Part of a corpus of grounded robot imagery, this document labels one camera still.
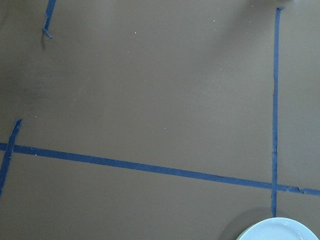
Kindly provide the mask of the light blue plate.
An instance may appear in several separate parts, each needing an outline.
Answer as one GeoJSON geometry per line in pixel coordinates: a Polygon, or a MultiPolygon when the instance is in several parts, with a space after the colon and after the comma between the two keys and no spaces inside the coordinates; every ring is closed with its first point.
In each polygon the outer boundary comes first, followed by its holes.
{"type": "Polygon", "coordinates": [[[318,240],[318,237],[296,220],[273,217],[248,227],[236,240],[318,240]]]}

